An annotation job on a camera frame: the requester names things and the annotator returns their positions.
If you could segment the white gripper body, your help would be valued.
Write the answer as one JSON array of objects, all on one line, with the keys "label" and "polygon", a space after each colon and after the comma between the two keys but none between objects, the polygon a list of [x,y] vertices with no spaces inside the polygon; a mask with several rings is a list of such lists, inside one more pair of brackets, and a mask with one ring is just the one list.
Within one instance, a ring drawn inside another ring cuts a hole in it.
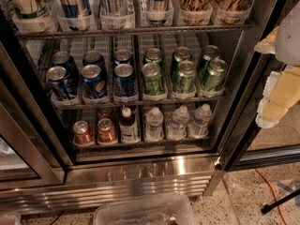
[{"label": "white gripper body", "polygon": [[278,61],[300,66],[300,1],[280,23],[275,51]]}]

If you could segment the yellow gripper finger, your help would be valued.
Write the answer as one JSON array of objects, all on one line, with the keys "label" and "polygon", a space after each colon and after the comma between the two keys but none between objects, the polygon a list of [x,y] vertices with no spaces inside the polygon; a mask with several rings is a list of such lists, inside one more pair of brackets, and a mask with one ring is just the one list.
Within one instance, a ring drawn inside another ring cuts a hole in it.
[{"label": "yellow gripper finger", "polygon": [[273,29],[273,31],[267,35],[263,40],[258,42],[254,46],[254,51],[262,54],[275,54],[275,41],[278,34],[278,26]]},{"label": "yellow gripper finger", "polygon": [[272,128],[300,100],[300,67],[287,66],[272,71],[267,78],[255,122],[259,128]]}]

